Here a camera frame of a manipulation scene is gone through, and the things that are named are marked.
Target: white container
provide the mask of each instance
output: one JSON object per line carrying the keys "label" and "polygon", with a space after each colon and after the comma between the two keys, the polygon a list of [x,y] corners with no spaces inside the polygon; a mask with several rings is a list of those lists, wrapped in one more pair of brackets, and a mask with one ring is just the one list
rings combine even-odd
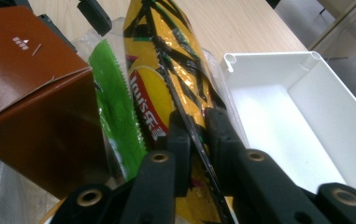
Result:
{"label": "white container", "polygon": [[226,54],[219,91],[244,145],[296,185],[356,188],[356,99],[317,52]]}

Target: cardboard box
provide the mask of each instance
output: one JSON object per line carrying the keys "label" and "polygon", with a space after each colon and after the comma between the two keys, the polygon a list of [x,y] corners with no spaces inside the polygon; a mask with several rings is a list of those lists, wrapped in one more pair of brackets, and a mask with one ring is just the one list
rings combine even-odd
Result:
{"label": "cardboard box", "polygon": [[230,118],[296,185],[356,188],[356,99],[317,52],[226,54]]}
{"label": "cardboard box", "polygon": [[92,70],[26,7],[0,8],[0,160],[58,198],[109,178]]}

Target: table surface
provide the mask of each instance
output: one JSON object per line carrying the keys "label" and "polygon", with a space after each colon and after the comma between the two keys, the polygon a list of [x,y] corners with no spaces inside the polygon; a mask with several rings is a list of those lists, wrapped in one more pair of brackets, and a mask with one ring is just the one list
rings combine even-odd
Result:
{"label": "table surface", "polygon": [[[29,0],[36,15],[47,14],[69,39],[92,27],[77,8],[78,0]],[[98,0],[115,20],[125,17],[129,0]],[[186,13],[204,49],[221,61],[225,53],[307,51],[265,0],[175,0]]]}

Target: brown cardboard box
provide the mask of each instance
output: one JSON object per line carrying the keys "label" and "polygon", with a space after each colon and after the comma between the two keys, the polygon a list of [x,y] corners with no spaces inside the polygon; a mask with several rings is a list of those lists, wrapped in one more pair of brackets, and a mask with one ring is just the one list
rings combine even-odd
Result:
{"label": "brown cardboard box", "polygon": [[0,160],[58,198],[109,178],[92,70],[26,7],[0,8]]}

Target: green object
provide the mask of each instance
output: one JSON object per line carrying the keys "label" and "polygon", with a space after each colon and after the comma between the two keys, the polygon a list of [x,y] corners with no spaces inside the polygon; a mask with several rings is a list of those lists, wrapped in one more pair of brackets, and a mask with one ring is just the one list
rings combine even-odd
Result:
{"label": "green object", "polygon": [[136,176],[147,151],[123,73],[106,40],[95,47],[89,64],[104,135],[125,180],[130,180]]}

